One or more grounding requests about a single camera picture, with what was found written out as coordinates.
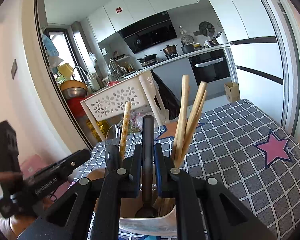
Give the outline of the left hand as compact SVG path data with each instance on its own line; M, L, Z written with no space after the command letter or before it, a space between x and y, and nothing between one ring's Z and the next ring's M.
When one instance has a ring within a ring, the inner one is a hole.
M19 213L9 218L0 218L0 232L6 239L17 239L38 216L33 212Z

